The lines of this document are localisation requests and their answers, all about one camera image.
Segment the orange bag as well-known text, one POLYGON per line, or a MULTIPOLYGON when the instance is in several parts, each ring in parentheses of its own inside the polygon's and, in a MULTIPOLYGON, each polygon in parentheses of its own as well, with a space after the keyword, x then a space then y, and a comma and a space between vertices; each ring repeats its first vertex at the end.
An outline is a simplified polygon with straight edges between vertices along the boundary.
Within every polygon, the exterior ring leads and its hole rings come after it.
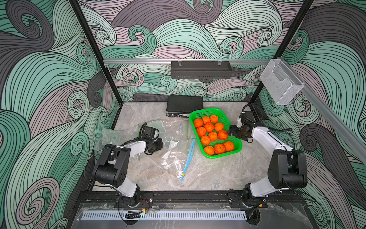
POLYGON ((204 152, 207 154, 207 155, 210 155, 210 156, 213 156, 215 154, 214 152, 214 148, 212 146, 206 146, 204 148, 204 152))
POLYGON ((201 139, 200 139, 200 142, 201 142, 201 144, 202 144, 202 145, 204 145, 204 146, 208 146, 208 145, 210 145, 210 144, 211 144, 211 139, 209 138, 209 136, 207 136, 207 135, 203 135, 203 136, 201 137, 201 139))
POLYGON ((228 132, 225 130, 220 130, 218 133, 219 140, 227 140, 228 139, 228 132))
POLYGON ((218 140, 218 134, 216 132, 210 132, 208 134, 208 137, 209 137, 210 141, 212 141, 212 142, 218 140))
POLYGON ((215 129, 216 132, 219 132, 221 130, 224 130, 224 127, 225 127, 224 124, 223 123, 219 123, 219 122, 215 123, 215 125, 214 125, 214 129, 215 129))
POLYGON ((219 155, 219 154, 223 154, 226 152, 226 147, 224 144, 216 144, 214 146, 214 152, 215 154, 219 155))

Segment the orange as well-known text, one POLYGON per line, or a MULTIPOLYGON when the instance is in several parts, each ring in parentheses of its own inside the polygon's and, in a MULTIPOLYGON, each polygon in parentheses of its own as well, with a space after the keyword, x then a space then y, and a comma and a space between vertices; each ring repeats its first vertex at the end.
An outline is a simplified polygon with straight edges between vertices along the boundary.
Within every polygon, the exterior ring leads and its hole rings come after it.
POLYGON ((211 122, 207 122, 204 125, 204 128, 206 129, 207 132, 213 132, 214 131, 214 125, 211 122))
POLYGON ((217 123, 219 121, 219 117, 217 115, 214 115, 214 114, 211 115, 209 118, 210 118, 210 122, 212 124, 215 124, 215 123, 217 123))

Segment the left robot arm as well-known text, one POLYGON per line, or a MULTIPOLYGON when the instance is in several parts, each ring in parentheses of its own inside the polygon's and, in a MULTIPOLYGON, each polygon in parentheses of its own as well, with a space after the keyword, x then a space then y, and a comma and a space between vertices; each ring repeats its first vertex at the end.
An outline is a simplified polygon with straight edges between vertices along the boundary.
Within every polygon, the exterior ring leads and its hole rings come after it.
POLYGON ((127 177, 130 158, 141 153, 152 155, 162 148, 160 131, 144 123, 138 137, 121 145, 104 146, 91 178, 114 189, 128 205, 137 205, 140 202, 140 188, 127 177))

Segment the clear bag of oranges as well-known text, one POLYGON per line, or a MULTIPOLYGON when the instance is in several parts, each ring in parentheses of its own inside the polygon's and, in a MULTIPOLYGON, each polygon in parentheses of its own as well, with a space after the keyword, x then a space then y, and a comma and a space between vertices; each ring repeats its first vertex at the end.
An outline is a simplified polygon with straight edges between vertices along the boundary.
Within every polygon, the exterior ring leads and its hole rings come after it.
POLYGON ((162 141, 163 148, 155 152, 152 159, 161 169, 182 181, 193 158, 196 140, 164 136, 162 141))

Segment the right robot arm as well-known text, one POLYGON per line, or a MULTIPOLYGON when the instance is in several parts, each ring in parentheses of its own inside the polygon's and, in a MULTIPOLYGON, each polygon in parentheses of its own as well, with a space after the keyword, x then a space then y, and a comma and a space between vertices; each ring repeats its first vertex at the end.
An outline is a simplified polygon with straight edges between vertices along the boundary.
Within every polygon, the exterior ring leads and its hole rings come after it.
POLYGON ((229 136, 250 142, 257 141, 271 156, 267 176, 247 184, 243 189, 242 200, 253 204, 271 194, 283 190, 295 190, 307 186, 307 159, 303 152, 295 150, 278 139, 272 131, 291 132, 292 129, 275 129, 256 122, 246 108, 255 108, 247 104, 239 116, 238 125, 231 125, 229 136))

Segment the green printed zip-top bag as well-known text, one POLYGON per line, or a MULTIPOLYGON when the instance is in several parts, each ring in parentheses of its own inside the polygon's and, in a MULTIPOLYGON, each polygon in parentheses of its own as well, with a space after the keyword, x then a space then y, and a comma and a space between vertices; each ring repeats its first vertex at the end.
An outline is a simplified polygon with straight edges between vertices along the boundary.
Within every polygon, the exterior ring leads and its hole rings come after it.
POLYGON ((137 136, 136 129, 129 130, 112 130, 103 128, 101 134, 98 138, 96 138, 96 142, 94 144, 94 157, 98 159, 102 153, 102 148, 105 148, 105 145, 121 145, 124 142, 131 140, 137 136))

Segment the green plastic basket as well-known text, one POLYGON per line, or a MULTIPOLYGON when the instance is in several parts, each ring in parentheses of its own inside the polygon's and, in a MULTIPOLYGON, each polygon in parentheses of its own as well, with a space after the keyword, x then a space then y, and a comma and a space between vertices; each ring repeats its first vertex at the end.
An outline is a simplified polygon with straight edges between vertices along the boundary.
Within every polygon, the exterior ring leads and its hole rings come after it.
POLYGON ((197 144, 207 158, 219 158, 242 150, 241 140, 229 136, 230 121, 219 108, 193 111, 189 116, 197 144))

